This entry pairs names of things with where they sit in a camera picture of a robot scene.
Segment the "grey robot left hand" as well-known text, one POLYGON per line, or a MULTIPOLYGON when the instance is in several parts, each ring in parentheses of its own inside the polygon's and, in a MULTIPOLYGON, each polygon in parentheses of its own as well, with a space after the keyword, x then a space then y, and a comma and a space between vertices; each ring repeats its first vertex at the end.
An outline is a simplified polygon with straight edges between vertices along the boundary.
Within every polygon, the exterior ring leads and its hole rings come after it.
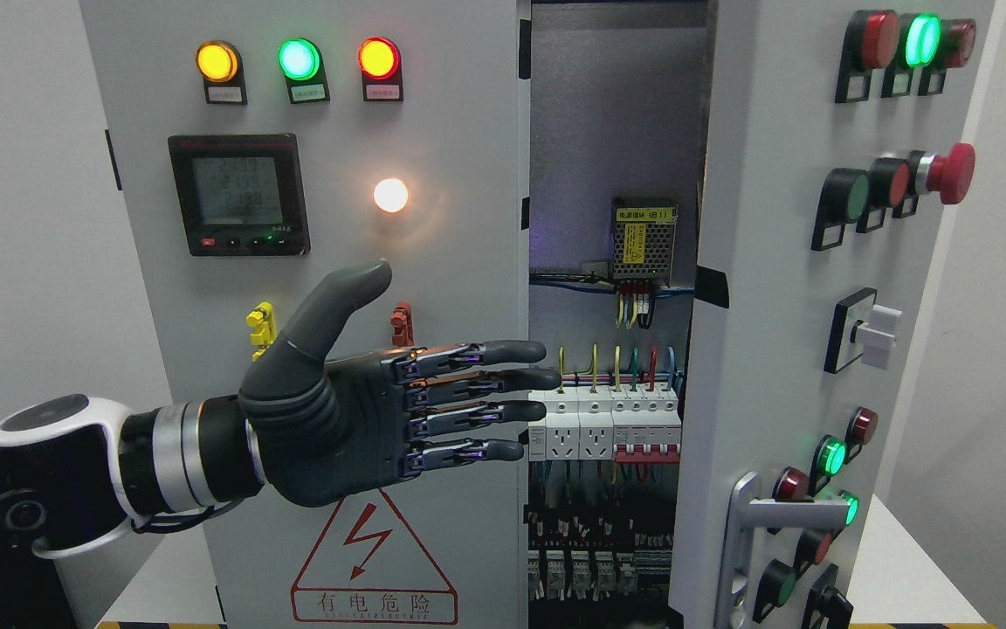
POLYGON ((248 369, 238 394, 265 477, 280 496, 320 507, 427 471, 518 461, 515 439, 472 431, 546 417, 521 391, 554 390, 531 340, 387 348, 330 361, 348 319, 388 289, 387 261, 335 271, 318 284, 248 369))

